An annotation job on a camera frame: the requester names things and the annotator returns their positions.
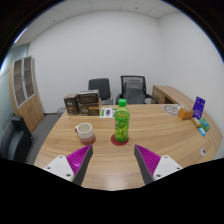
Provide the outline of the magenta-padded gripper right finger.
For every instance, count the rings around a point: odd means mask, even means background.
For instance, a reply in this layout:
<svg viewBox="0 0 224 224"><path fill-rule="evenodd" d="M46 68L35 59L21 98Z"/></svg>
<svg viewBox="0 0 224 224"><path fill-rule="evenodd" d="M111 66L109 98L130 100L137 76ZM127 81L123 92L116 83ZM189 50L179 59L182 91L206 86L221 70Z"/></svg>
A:
<svg viewBox="0 0 224 224"><path fill-rule="evenodd" d="M145 184L152 183L182 169L182 167L168 155L159 156L140 145L135 145L134 155Z"/></svg>

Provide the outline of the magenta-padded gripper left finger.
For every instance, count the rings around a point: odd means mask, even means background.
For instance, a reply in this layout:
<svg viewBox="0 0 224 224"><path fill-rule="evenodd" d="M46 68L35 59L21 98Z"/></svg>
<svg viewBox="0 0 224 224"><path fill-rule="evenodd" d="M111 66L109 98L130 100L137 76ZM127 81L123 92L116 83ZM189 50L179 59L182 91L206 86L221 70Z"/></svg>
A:
<svg viewBox="0 0 224 224"><path fill-rule="evenodd" d="M44 170L81 186L92 155L93 146L87 145L68 156L57 156Z"/></svg>

